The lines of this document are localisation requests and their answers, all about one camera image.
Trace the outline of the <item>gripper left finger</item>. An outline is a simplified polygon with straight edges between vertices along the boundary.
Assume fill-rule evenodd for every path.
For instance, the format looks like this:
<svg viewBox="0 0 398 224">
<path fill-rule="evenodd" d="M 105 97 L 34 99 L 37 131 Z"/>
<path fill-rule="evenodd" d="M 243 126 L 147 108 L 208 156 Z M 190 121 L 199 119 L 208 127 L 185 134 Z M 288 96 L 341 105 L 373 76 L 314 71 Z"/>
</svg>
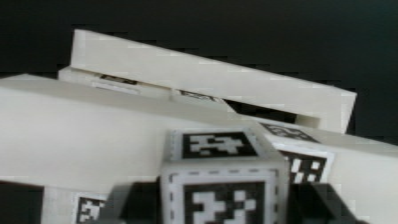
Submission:
<svg viewBox="0 0 398 224">
<path fill-rule="evenodd" d="M 87 224 L 162 224 L 160 179 L 117 184 Z"/>
</svg>

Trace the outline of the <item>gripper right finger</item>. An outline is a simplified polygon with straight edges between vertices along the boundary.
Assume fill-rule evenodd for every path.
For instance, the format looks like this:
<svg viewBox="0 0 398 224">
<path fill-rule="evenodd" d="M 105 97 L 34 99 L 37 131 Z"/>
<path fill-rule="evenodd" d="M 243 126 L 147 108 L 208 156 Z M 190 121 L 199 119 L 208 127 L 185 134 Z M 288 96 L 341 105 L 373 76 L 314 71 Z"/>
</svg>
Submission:
<svg viewBox="0 0 398 224">
<path fill-rule="evenodd" d="M 368 224 L 350 212 L 327 183 L 291 185 L 286 224 Z"/>
</svg>

